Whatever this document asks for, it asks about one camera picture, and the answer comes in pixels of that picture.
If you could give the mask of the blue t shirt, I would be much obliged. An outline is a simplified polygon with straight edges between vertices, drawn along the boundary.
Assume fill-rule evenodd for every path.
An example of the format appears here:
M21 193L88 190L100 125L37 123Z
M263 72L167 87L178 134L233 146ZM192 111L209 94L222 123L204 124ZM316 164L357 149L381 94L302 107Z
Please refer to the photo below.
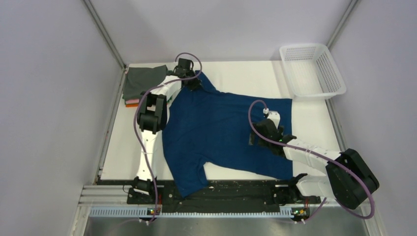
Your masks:
M250 122L263 120L263 108L277 111L284 133L292 133L292 101L218 91L204 73L201 87L183 88L170 106L170 117L162 131L163 152L182 197L208 184L204 165L242 170L288 180L293 164L268 148L251 146Z

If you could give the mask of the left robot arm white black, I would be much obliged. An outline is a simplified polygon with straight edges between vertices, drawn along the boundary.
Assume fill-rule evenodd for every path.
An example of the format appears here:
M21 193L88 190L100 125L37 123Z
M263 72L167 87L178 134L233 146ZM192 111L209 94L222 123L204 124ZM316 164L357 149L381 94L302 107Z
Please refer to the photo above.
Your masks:
M154 160L163 158L162 131L169 121L169 103L183 87L196 89L201 82L190 59L176 59L176 66L132 67L127 73L124 99L138 104L134 114L134 133L140 145L139 168L132 191L145 203L157 199L157 171Z

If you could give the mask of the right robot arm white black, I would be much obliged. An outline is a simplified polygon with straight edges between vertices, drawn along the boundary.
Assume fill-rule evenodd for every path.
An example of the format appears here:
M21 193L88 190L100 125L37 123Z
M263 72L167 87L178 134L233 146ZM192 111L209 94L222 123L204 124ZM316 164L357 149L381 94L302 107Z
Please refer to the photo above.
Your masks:
M332 151L303 142L293 135L283 135L282 127L269 118L249 124L251 145L258 138L258 144L273 154L322 173L320 176L298 175L293 181L295 185L288 189L293 202L301 203L308 196L320 196L335 199L344 209L355 210L369 201L369 215L375 213L372 194L380 183L356 150Z

